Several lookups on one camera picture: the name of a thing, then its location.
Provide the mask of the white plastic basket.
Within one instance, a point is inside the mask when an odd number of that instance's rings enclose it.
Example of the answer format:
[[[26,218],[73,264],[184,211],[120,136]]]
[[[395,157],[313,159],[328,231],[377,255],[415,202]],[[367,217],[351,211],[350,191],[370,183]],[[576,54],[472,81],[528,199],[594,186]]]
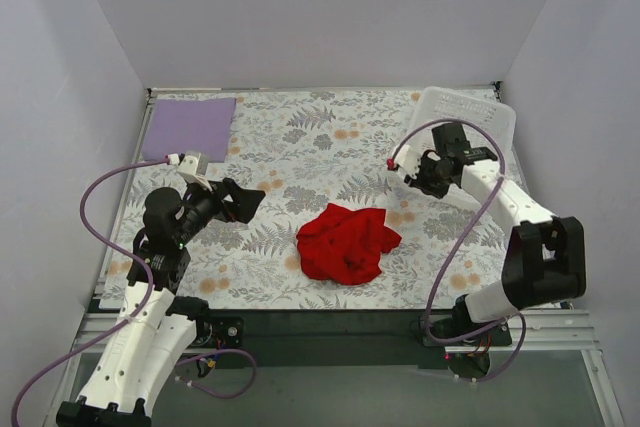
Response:
[[[504,155],[512,149],[516,113],[511,107],[441,87],[427,87],[422,91],[404,136],[426,122],[440,119],[469,121],[489,134]]]

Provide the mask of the red t shirt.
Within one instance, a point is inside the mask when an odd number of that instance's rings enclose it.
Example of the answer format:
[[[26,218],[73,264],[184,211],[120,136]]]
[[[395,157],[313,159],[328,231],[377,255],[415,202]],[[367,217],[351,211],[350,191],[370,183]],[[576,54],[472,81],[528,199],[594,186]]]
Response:
[[[381,256],[402,237],[385,225],[379,208],[349,210],[330,203],[296,235],[301,270],[312,280],[346,286],[371,282],[381,274]]]

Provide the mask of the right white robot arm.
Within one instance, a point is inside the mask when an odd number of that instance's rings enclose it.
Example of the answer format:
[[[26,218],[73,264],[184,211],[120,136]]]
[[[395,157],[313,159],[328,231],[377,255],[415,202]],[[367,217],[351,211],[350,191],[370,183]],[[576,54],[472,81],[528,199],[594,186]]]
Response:
[[[424,320],[431,341],[446,345],[483,335],[522,310],[576,299],[587,287],[584,228],[575,217],[559,217],[534,201],[506,176],[497,142],[474,147],[467,122],[441,119],[426,123],[434,147],[423,153],[403,140],[387,164],[404,183],[442,199],[456,186],[475,199],[483,215],[507,237],[501,277],[477,292],[459,297],[447,318]]]

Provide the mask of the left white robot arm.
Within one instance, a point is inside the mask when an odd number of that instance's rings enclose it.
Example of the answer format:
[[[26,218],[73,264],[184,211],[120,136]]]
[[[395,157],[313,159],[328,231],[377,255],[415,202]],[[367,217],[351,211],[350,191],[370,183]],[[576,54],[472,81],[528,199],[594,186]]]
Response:
[[[206,301],[177,294],[191,260],[187,244],[213,220],[249,223],[264,197],[230,178],[147,195],[117,330],[77,399],[60,405],[57,425],[151,425],[162,387],[209,311]]]

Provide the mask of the folded purple t shirt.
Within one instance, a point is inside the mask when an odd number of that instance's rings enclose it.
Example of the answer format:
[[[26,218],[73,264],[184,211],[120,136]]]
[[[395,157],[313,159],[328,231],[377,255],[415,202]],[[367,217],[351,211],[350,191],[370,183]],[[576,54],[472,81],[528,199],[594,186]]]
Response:
[[[141,147],[144,160],[195,151],[211,162],[226,159],[236,99],[157,100]]]

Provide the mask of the floral patterned table mat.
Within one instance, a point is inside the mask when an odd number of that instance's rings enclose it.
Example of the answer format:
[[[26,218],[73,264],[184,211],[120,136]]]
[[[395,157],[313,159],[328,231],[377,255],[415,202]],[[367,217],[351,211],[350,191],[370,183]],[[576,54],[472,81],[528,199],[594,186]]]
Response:
[[[190,242],[180,294],[215,309],[446,309],[497,281],[500,227],[474,222],[459,190],[437,200],[386,168],[418,99],[409,90],[238,93],[226,159],[207,174],[265,199],[250,223],[212,222]],[[341,286],[302,272],[297,232],[330,203],[384,209],[402,237],[373,281]]]

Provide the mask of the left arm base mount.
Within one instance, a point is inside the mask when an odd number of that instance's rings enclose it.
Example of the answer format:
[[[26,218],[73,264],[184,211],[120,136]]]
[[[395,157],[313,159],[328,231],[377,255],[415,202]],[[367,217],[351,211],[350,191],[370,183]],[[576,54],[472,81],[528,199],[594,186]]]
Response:
[[[242,346],[244,319],[211,309],[206,300],[178,296],[166,311],[167,316],[173,314],[186,316],[195,322],[196,337],[189,345],[190,348]]]

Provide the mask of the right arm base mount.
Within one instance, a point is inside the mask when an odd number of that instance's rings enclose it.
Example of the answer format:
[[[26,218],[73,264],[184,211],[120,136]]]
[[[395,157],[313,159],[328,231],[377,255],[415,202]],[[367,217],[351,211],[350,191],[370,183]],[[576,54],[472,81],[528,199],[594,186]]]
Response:
[[[472,336],[484,324],[463,325],[450,317],[436,317],[426,333],[426,321],[418,323],[417,340],[442,354],[444,367],[454,376],[473,380],[486,378],[491,370],[492,348],[510,347],[513,338],[505,322]]]

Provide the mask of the aluminium frame rail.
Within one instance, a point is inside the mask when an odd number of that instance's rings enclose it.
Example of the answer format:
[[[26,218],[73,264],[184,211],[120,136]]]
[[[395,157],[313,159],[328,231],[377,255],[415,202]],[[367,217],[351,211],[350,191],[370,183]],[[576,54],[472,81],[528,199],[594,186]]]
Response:
[[[443,347],[397,311],[230,311],[245,356],[170,380],[156,426],[620,426],[600,343],[580,310],[538,309],[489,347]]]

